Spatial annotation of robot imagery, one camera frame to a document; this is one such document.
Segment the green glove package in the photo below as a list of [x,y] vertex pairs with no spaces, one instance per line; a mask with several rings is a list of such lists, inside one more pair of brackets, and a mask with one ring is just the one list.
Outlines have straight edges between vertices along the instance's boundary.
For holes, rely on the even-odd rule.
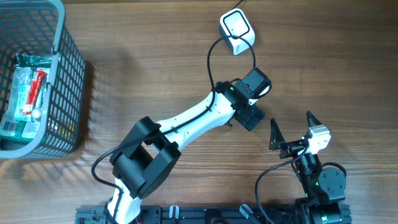
[[23,115],[23,108],[29,94],[33,72],[36,69],[42,69],[46,72],[46,76],[42,82],[39,97],[34,107],[42,109],[44,94],[47,92],[46,83],[50,76],[52,57],[48,55],[17,54],[16,60],[9,106],[1,121],[1,137],[16,142],[30,142],[39,131],[40,120],[32,119],[31,114]]

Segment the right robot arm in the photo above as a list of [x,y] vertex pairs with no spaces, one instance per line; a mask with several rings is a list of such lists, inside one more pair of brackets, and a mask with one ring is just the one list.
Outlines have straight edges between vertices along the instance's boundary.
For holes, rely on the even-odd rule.
[[301,139],[287,142],[275,119],[271,120],[269,149],[279,150],[281,159],[289,162],[305,193],[289,209],[295,223],[342,223],[346,198],[346,171],[334,163],[321,163],[318,153],[326,149],[331,131],[310,112],[306,112],[308,129]]

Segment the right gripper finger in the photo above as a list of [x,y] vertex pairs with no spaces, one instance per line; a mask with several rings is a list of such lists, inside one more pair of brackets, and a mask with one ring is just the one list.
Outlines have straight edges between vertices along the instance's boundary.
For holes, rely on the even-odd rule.
[[272,118],[270,120],[271,124],[271,135],[269,141],[269,149],[272,151],[282,149],[285,146],[285,139],[280,131],[277,121]]
[[322,125],[322,123],[318,119],[316,119],[316,117],[313,115],[311,111],[306,112],[306,117],[309,127]]

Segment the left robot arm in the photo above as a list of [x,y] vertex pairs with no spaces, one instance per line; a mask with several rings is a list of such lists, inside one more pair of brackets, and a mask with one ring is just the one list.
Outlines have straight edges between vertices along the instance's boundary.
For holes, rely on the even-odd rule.
[[218,82],[199,104],[174,116],[153,122],[140,119],[113,153],[110,163],[117,189],[106,209],[111,223],[131,223],[141,202],[170,174],[191,142],[209,130],[235,119],[248,131],[265,114],[255,105],[269,93],[271,81],[258,68],[235,82]]

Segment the red toothpaste tube box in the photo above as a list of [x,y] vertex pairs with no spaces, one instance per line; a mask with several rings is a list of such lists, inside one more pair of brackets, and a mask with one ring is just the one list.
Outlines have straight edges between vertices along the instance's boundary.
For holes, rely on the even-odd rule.
[[36,69],[33,72],[29,94],[23,108],[23,115],[28,115],[32,113],[32,110],[34,109],[37,99],[39,97],[40,89],[45,76],[46,72],[42,69]]

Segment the yellow oil bottle grey cap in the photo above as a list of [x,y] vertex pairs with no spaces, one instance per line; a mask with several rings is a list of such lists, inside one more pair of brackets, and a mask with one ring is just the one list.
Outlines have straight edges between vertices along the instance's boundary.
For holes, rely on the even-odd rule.
[[39,121],[42,116],[42,109],[41,108],[34,108],[31,112],[31,117],[34,120]]

